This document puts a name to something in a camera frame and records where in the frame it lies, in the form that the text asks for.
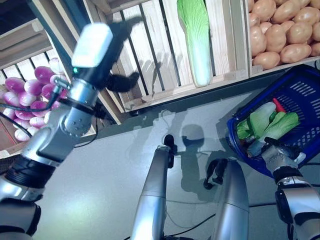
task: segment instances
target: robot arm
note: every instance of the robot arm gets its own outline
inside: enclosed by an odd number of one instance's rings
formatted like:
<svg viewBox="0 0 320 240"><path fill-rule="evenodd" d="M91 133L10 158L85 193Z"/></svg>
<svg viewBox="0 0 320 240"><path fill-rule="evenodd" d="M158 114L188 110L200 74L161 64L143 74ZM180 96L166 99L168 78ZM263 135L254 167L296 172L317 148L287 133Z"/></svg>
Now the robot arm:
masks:
<svg viewBox="0 0 320 240"><path fill-rule="evenodd" d="M278 187L275 199L280 219L294 226L299 240L320 239L320 195L298 170L304 154L272 139L266 142L271 144L262 158Z"/></svg>
<svg viewBox="0 0 320 240"><path fill-rule="evenodd" d="M24 240L34 234L41 215L35 202L42 198L47 181L90 129L92 117L101 117L96 104L99 91L107 87L126 92L137 82L137 73L125 77L110 71L124 40L140 20L95 23L83 29L72 58L71 84L56 79L58 86L68 90L67 99L60 101L61 107L52 111L47 126L0 176L0 239Z"/></svg>

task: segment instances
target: red onion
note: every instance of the red onion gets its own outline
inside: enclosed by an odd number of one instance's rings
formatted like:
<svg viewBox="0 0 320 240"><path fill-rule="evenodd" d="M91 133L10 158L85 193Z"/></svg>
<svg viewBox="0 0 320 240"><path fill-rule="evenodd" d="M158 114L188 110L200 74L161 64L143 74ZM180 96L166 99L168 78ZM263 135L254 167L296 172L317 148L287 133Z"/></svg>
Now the red onion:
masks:
<svg viewBox="0 0 320 240"><path fill-rule="evenodd" d="M20 119L20 118L16 118L16 119L14 119L14 121L15 121L17 124L20 124L20 125L21 125L23 128L25 128L25 129L31 127L31 125L30 125L30 123L29 123L28 120L22 120L22 119Z"/></svg>
<svg viewBox="0 0 320 240"><path fill-rule="evenodd" d="M11 91L14 92L15 94L19 94L21 92L23 92L24 89L24 84L25 81L23 81L21 78L18 77L8 77L5 80L5 86L6 88Z"/></svg>
<svg viewBox="0 0 320 240"><path fill-rule="evenodd" d="M63 89L60 93L60 98L62 99L67 98L67 94L68 94L68 91L66 89Z"/></svg>
<svg viewBox="0 0 320 240"><path fill-rule="evenodd" d="M11 92L11 91L6 92L3 95L3 99L9 105L20 107L18 96L15 93Z"/></svg>
<svg viewBox="0 0 320 240"><path fill-rule="evenodd" d="M13 109L11 109L11 108L5 108L4 110L3 110L3 114L4 115L6 115L8 118L10 118L10 119L15 119L15 117L16 117L16 112L15 112L15 110L13 110Z"/></svg>
<svg viewBox="0 0 320 240"><path fill-rule="evenodd" d="M39 96L43 86L37 79L32 79L24 84L24 90L33 96Z"/></svg>
<svg viewBox="0 0 320 240"><path fill-rule="evenodd" d="M35 135L36 132L38 132L39 129L34 126L31 126L27 130L33 136L33 135Z"/></svg>
<svg viewBox="0 0 320 240"><path fill-rule="evenodd" d="M25 134L24 131L22 131L21 129L16 130L14 132L14 136L20 142L25 142L30 139L30 137L27 134Z"/></svg>
<svg viewBox="0 0 320 240"><path fill-rule="evenodd" d="M52 104L51 109L53 110L53 109L57 109L57 108L59 108L59 107L60 107L60 102L55 101L55 102Z"/></svg>
<svg viewBox="0 0 320 240"><path fill-rule="evenodd" d="M30 106L36 99L37 97L36 96L33 96L31 95L30 93L28 92L21 92L19 95L19 103L22 105L22 106L25 106L25 107L28 107Z"/></svg>
<svg viewBox="0 0 320 240"><path fill-rule="evenodd" d="M0 85L0 99L4 97L6 92L8 92L7 88L3 85Z"/></svg>
<svg viewBox="0 0 320 240"><path fill-rule="evenodd" d="M49 67L46 67L46 66L38 66L34 70L34 75L35 75L36 79L38 79L39 82L41 82L43 84L50 83L50 78L54 74L55 73Z"/></svg>
<svg viewBox="0 0 320 240"><path fill-rule="evenodd" d="M44 101L35 101L34 103L31 104L30 108L31 109L44 109L46 106L47 106L47 103ZM47 112L49 112L49 110L32 112L32 114L35 115L36 117L44 117Z"/></svg>
<svg viewBox="0 0 320 240"><path fill-rule="evenodd" d="M45 123L45 124L48 124L49 118L50 118L50 114L51 114L51 111L48 111L48 112L44 115L44 123Z"/></svg>
<svg viewBox="0 0 320 240"><path fill-rule="evenodd" d="M32 112L30 111L18 111L15 110L15 115L22 120L30 120L34 117L34 115L32 114Z"/></svg>
<svg viewBox="0 0 320 240"><path fill-rule="evenodd" d="M56 75L52 75L52 76L50 77L50 83L51 83L51 84L56 84L56 83L55 83L55 78L60 78L60 79L62 79L62 80L64 80L64 81L68 82L68 79L67 79L67 77L66 77L64 74L56 74Z"/></svg>
<svg viewBox="0 0 320 240"><path fill-rule="evenodd" d="M44 96L46 99L51 99L52 92L54 90L55 85L47 84L41 90L41 95Z"/></svg>
<svg viewBox="0 0 320 240"><path fill-rule="evenodd" d="M35 116L30 119L30 125L39 129L45 125L45 120L43 117Z"/></svg>
<svg viewBox="0 0 320 240"><path fill-rule="evenodd" d="M56 74L63 74L64 73L64 67L57 57L52 58L49 61L49 65L50 65L51 70L54 73L56 73Z"/></svg>

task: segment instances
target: white onion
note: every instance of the white onion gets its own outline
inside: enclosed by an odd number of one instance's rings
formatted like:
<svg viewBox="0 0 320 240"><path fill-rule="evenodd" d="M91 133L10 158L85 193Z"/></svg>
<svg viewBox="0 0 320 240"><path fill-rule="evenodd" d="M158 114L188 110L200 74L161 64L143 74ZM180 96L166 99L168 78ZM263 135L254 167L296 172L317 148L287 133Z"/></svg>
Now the white onion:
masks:
<svg viewBox="0 0 320 240"><path fill-rule="evenodd" d="M3 114L4 115L6 115L8 118L10 118L10 119L15 119L15 117L16 117L16 112L15 112L15 110L13 110L13 109L11 109L11 108L5 108L4 110L3 110Z"/></svg>
<svg viewBox="0 0 320 240"><path fill-rule="evenodd" d="M19 94L24 91L24 85L25 81L23 81L21 78L18 77L8 77L5 80L5 86L6 89L8 89L11 92L14 92L15 94Z"/></svg>
<svg viewBox="0 0 320 240"><path fill-rule="evenodd" d="M55 78L60 78L60 79L62 79L64 81L68 82L68 79L64 74L56 74L56 75L53 75L53 76L50 77L50 83L51 84L56 84L55 83Z"/></svg>
<svg viewBox="0 0 320 240"><path fill-rule="evenodd" d="M50 118L50 114L51 114L51 111L48 111L48 112L44 115L44 123L45 123L45 124L48 124L49 118Z"/></svg>
<svg viewBox="0 0 320 240"><path fill-rule="evenodd" d="M49 61L49 65L50 65L51 70L55 74L63 74L64 73L64 67L57 57L52 58Z"/></svg>
<svg viewBox="0 0 320 240"><path fill-rule="evenodd" d="M34 117L32 112L30 112L30 111L15 110L15 115L17 116L17 118L22 119L22 120L30 120Z"/></svg>
<svg viewBox="0 0 320 240"><path fill-rule="evenodd" d="M17 124L21 125L21 126L22 126L23 128L25 128L25 129L31 127L31 125L30 125L30 123L29 123L28 120L22 120L22 119L20 119L20 118L16 118L16 119L14 119L14 121L15 121Z"/></svg>
<svg viewBox="0 0 320 240"><path fill-rule="evenodd" d="M21 92L19 95L19 103L22 105L22 106L25 106L25 107L28 107L30 106L36 99L37 97L36 96L33 96L31 95L30 93L28 92Z"/></svg>
<svg viewBox="0 0 320 240"><path fill-rule="evenodd" d="M47 106L47 103L44 101L35 101L34 103L31 104L30 108L31 109L44 109L46 106ZM36 117L44 117L47 112L49 112L49 110L35 111L35 112L32 112L32 114L35 115Z"/></svg>
<svg viewBox="0 0 320 240"><path fill-rule="evenodd" d="M4 94L8 92L7 88L3 85L0 85L0 99L4 97Z"/></svg>
<svg viewBox="0 0 320 240"><path fill-rule="evenodd" d="M27 130L33 136L33 135L35 135L36 132L38 132L39 129L34 126L31 126Z"/></svg>
<svg viewBox="0 0 320 240"><path fill-rule="evenodd" d="M20 142L25 142L30 139L30 137L27 134L25 134L24 131L22 131L21 129L16 130L14 132L14 136Z"/></svg>
<svg viewBox="0 0 320 240"><path fill-rule="evenodd" d="M43 86L37 79L32 79L24 84L24 90L33 96L39 96Z"/></svg>
<svg viewBox="0 0 320 240"><path fill-rule="evenodd" d="M4 101L12 106L20 107L18 96L12 91L8 91L3 95Z"/></svg>
<svg viewBox="0 0 320 240"><path fill-rule="evenodd" d="M35 116L30 119L30 125L39 129L45 125L45 120L43 117Z"/></svg>

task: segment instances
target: leafy green vegetable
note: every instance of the leafy green vegetable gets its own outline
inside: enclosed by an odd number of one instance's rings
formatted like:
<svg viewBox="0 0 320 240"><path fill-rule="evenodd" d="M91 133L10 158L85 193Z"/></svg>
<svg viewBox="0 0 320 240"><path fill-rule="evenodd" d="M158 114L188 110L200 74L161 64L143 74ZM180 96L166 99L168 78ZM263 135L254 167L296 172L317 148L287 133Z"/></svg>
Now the leafy green vegetable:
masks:
<svg viewBox="0 0 320 240"><path fill-rule="evenodd" d="M239 124L236 126L236 133L239 139L246 139L252 135L252 131L248 125L248 119L239 122Z"/></svg>
<svg viewBox="0 0 320 240"><path fill-rule="evenodd" d="M270 115L270 117L269 117L269 122L271 123L274 119L275 119L275 116L277 115L277 112L276 111L274 111L271 115Z"/></svg>
<svg viewBox="0 0 320 240"><path fill-rule="evenodd" d="M288 112L281 115L278 117L277 122L275 122L277 118L277 116L275 116L273 122L266 128L262 136L263 140L265 139L265 137L270 137L278 140L291 129L300 124L299 116L295 112Z"/></svg>
<svg viewBox="0 0 320 240"><path fill-rule="evenodd" d="M286 113L283 111L278 112L274 116L273 121L269 124L268 128L275 125L277 122L279 122L285 115L286 115Z"/></svg>
<svg viewBox="0 0 320 240"><path fill-rule="evenodd" d="M203 0L177 0L177 12L186 37L194 84L203 87L211 79L209 18Z"/></svg>
<svg viewBox="0 0 320 240"><path fill-rule="evenodd" d="M276 105L267 102L250 114L249 127L252 129L255 139L259 139L269 125L269 117L275 111Z"/></svg>

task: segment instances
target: white floor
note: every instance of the white floor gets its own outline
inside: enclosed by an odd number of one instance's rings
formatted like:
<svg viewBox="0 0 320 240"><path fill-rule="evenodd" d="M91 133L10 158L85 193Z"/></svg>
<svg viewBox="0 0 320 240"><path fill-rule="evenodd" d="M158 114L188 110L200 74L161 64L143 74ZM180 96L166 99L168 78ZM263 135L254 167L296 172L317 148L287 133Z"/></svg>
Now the white floor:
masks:
<svg viewBox="0 0 320 240"><path fill-rule="evenodd" d="M42 216L35 240L123 240L131 234L137 202L158 144L173 134L180 156L167 179L167 218L164 232L190 228L216 211L216 188L203 188L208 161L234 156L224 141L226 122L238 107L260 91L191 107L162 111L150 122L149 113L140 126L75 149L48 182L39 201ZM186 147L189 140L203 139ZM313 161L319 162L320 155ZM245 164L249 203L273 202L276 186ZM319 168L305 167L307 179L319 183ZM211 219L184 237L207 240ZM250 210L250 240L285 240L287 227L275 206Z"/></svg>

